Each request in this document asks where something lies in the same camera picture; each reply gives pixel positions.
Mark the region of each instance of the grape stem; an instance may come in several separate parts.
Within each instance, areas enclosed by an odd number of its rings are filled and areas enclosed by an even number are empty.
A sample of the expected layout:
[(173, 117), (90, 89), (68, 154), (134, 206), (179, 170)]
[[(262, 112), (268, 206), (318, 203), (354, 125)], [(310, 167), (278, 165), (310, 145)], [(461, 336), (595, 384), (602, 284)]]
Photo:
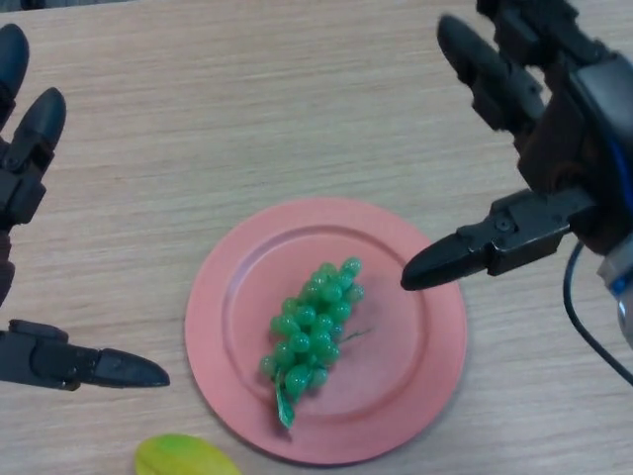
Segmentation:
[(279, 422), (286, 428), (290, 429), (295, 421), (295, 411), (293, 410), (290, 401), (286, 398), (283, 389), (283, 374), (281, 369), (277, 371), (275, 375), (275, 394), (277, 396), (277, 412)]
[(354, 332), (354, 333), (352, 333), (351, 335), (346, 336), (346, 337), (345, 337), (344, 339), (342, 339), (339, 343), (345, 343), (346, 341), (349, 341), (349, 340), (351, 340), (351, 339), (354, 339), (354, 338), (356, 338), (356, 337), (358, 337), (358, 336), (362, 336), (363, 334), (367, 334), (367, 333), (372, 332), (372, 331), (373, 331), (373, 329), (367, 329), (367, 330), (365, 330), (365, 331), (363, 331), (363, 332)]

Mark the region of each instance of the plastic grapes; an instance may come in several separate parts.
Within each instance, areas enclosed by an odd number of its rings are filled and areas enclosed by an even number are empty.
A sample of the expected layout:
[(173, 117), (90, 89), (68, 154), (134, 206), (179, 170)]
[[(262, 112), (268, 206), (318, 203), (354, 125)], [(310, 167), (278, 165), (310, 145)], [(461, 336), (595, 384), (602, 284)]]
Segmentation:
[(322, 264), (297, 297), (281, 305), (281, 313), (270, 322), (278, 338), (273, 351), (259, 362), (259, 371), (275, 383), (280, 422), (290, 428), (293, 404), (307, 391), (323, 386), (328, 371), (340, 357), (339, 344), (353, 307), (365, 297), (355, 282), (362, 262), (350, 257), (337, 268)]

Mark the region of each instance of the leaf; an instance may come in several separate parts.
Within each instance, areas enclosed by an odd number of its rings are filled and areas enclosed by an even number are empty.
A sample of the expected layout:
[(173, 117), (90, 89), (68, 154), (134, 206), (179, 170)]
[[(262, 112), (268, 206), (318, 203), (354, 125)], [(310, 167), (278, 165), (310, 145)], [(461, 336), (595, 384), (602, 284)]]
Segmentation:
[(285, 428), (290, 428), (295, 421), (295, 411), (293, 410), (290, 401), (284, 394), (284, 389), (281, 386), (283, 381), (281, 370), (277, 371), (275, 376), (275, 393), (277, 394), (277, 412), (279, 414), (279, 421)]

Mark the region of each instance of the wooden table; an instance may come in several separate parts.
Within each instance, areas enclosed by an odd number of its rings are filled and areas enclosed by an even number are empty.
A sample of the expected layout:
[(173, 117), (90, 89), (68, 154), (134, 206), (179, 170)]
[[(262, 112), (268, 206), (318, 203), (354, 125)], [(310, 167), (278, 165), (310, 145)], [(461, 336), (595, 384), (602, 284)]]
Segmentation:
[[(367, 200), (437, 239), (522, 186), (509, 137), (470, 109), (436, 46), (445, 10), (490, 36), (474, 3), (140, 0), (5, 14), (32, 45), (5, 136), (51, 85), (68, 120), (45, 201), (13, 236), (18, 274), (4, 318), (143, 354), (173, 384), (76, 393), (4, 384), (0, 472), (132, 474), (139, 442), (182, 431), (221, 447), (244, 474), (319, 473), (253, 452), (210, 416), (183, 345), (189, 290), (228, 230), (284, 200)], [(629, 0), (576, 3), (592, 35), (633, 55)], [(470, 356), (452, 408), (405, 447), (331, 473), (631, 473), (631, 388), (562, 308), (572, 243), (503, 278), (464, 280)], [(630, 363), (598, 265), (582, 261), (579, 310)]]

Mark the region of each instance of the pink plate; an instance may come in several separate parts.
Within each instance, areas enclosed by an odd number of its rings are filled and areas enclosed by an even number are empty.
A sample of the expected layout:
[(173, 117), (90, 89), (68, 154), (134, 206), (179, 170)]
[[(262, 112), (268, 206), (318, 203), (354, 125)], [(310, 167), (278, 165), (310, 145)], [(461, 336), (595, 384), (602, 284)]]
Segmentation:
[[(239, 436), (297, 462), (332, 465), (379, 456), (423, 431), (449, 402), (466, 355), (466, 312), (456, 284), (400, 287), (402, 269), (429, 240), (398, 216), (356, 201), (319, 198), (273, 207), (232, 230), (205, 261), (185, 323), (202, 394)], [(270, 320), (322, 263), (363, 261), (365, 300), (325, 386), (277, 421), (274, 387), (258, 375), (272, 350)]]

